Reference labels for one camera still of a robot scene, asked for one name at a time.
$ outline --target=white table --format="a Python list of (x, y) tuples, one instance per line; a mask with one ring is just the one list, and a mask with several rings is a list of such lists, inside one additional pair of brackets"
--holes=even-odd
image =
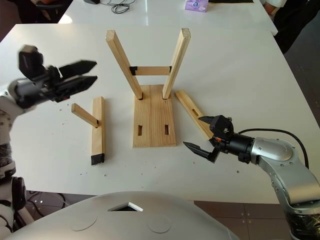
[[(0, 43), (0, 84), (19, 78), (17, 53), (35, 45), (45, 65), (96, 60), (98, 80), (61, 103), (45, 102), (17, 118), (11, 131), (17, 176), (35, 191), (98, 195), (159, 191), (191, 200), (276, 203), (269, 177), (258, 166), (220, 154), (215, 164), (189, 151), (182, 141), (212, 146), (173, 97), (176, 147), (132, 148), (134, 94), (105, 42), (109, 26), (16, 25)], [(170, 64), (179, 28), (116, 28), (134, 66)], [(191, 27), (191, 41), (173, 90), (184, 89), (208, 115), (232, 117), (235, 131), (278, 128), (295, 133), (320, 179), (320, 129), (270, 32)], [(162, 84), (165, 76), (139, 76), (140, 84)], [(71, 103), (91, 111), (92, 99), (106, 101), (107, 154), (92, 167), (91, 126), (71, 113)], [(288, 136), (256, 132), (252, 136)]]
[(185, 0), (136, 0), (130, 5), (130, 11), (123, 14), (112, 13), (110, 6), (73, 0), (59, 23), (259, 29), (273, 35), (278, 32), (260, 0), (210, 3), (206, 13), (185, 10)]

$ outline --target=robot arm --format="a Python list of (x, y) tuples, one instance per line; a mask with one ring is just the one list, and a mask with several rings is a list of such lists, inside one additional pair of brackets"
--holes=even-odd
[(215, 162), (219, 153), (233, 154), (244, 163), (261, 167), (284, 210), (295, 240), (320, 239), (320, 185), (315, 176), (299, 160), (297, 149), (281, 139), (252, 138), (234, 133), (231, 118), (204, 116), (214, 137), (209, 141), (212, 152), (184, 142), (195, 154)]
[(19, 69), (26, 78), (0, 87), (0, 239), (12, 232), (15, 211), (25, 206), (25, 184), (14, 177), (10, 130), (17, 116), (48, 100), (61, 102), (87, 90), (97, 76), (83, 76), (97, 63), (81, 60), (59, 69), (43, 66), (43, 55), (35, 46), (25, 45), (19, 52)]

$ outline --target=wood grain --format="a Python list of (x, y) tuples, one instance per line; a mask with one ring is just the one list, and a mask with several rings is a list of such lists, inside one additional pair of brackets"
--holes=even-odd
[(190, 42), (191, 34), (188, 28), (182, 28), (178, 37), (178, 41), (175, 46), (171, 61), (171, 72), (166, 78), (165, 84), (162, 90), (163, 99), (167, 99), (171, 93), (172, 87), (176, 80), (179, 68), (182, 60), (184, 59), (188, 44)]
[(193, 119), (194, 123), (201, 130), (205, 138), (207, 140), (211, 139), (214, 134), (209, 129), (210, 125), (198, 119), (200, 117), (203, 117), (204, 115), (200, 111), (200, 109), (195, 105), (195, 103), (191, 100), (188, 94), (184, 90), (180, 90), (176, 91), (174, 95), (180, 101), (180, 103), (187, 111), (187, 113), (190, 115), (190, 117)]
[(71, 112), (77, 115), (82, 120), (86, 121), (88, 124), (92, 125), (94, 128), (97, 128), (99, 126), (98, 120), (78, 104), (72, 103)]
[(141, 88), (143, 99), (134, 98), (132, 146), (134, 148), (176, 146), (171, 95), (168, 99), (162, 98), (163, 85), (142, 85)]
[(99, 125), (92, 128), (91, 155), (106, 154), (105, 99), (102, 96), (93, 99), (92, 115)]
[(128, 81), (133, 93), (137, 99), (142, 99), (143, 93), (138, 80), (131, 74), (130, 63), (126, 56), (126, 53), (118, 39), (115, 30), (108, 30), (105, 37), (106, 43), (109, 45), (116, 61), (118, 62), (126, 80)]
[(161, 76), (169, 74), (169, 66), (138, 66), (135, 71), (136, 76)]

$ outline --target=purple box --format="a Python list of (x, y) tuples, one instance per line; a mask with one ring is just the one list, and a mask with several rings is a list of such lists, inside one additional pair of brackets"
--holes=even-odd
[(184, 9), (205, 13), (208, 2), (209, 0), (186, 0)]

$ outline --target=black wire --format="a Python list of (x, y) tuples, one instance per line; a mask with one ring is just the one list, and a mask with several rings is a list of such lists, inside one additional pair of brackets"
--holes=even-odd
[(27, 200), (31, 200), (31, 199), (33, 199), (35, 196), (38, 196), (39, 194), (41, 194), (40, 191), (34, 191), (33, 193), (32, 193), (32, 191), (29, 191), (29, 193), (30, 193), (30, 194), (33, 194), (33, 195), (30, 196)]
[(30, 202), (30, 203), (32, 203), (32, 204), (33, 204), (33, 206), (34, 206), (34, 208), (35, 208), (36, 212), (37, 212), (41, 217), (44, 217), (44, 216), (45, 216), (45, 215), (43, 215), (43, 213), (42, 213), (42, 212), (40, 212), (40, 210), (39, 210), (38, 206), (37, 206), (33, 201), (28, 200), (28, 202)]
[(57, 193), (57, 194), (60, 195), (63, 199), (63, 204), (62, 204), (61, 209), (64, 209), (66, 207), (66, 198), (62, 193)]
[(110, 0), (108, 3), (103, 3), (103, 2), (100, 2), (100, 3), (102, 5), (111, 6), (111, 11), (114, 14), (123, 14), (130, 10), (130, 4), (133, 4), (136, 0), (133, 0), (132, 2), (129, 2), (129, 3), (125, 3), (127, 0), (122, 0), (120, 3), (111, 3), (111, 1), (112, 0)]
[(309, 160), (308, 160), (308, 154), (307, 151), (305, 149), (304, 144), (302, 143), (302, 141), (300, 141), (300, 139), (294, 135), (293, 133), (289, 132), (289, 131), (285, 131), (285, 130), (281, 130), (281, 129), (273, 129), (273, 128), (250, 128), (250, 129), (246, 129), (246, 130), (242, 130), (240, 131), (238, 134), (243, 134), (246, 132), (252, 132), (252, 131), (263, 131), (263, 132), (279, 132), (279, 133), (284, 133), (284, 134), (288, 134), (291, 137), (293, 137), (298, 144), (300, 145), (302, 152), (303, 152), (303, 157), (304, 157), (304, 165), (306, 166), (307, 169), (309, 169)]

